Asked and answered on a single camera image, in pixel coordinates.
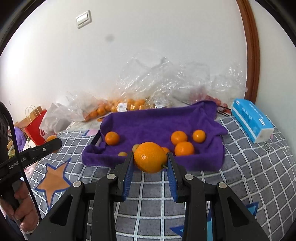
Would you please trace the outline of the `left hand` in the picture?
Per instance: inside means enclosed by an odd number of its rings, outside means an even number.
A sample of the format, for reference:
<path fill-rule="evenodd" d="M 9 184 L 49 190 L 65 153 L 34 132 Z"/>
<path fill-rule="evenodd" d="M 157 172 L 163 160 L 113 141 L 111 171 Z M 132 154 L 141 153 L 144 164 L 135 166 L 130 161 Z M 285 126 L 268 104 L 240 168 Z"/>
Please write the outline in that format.
<path fill-rule="evenodd" d="M 20 224 L 20 229 L 27 233 L 32 232 L 38 225 L 39 217 L 35 205 L 29 196 L 29 190 L 24 181 L 21 181 L 19 189 L 15 192 L 15 198 L 20 200 L 20 206 L 16 211 L 4 199 L 1 199 L 1 207 L 9 218 L 23 220 Z"/>

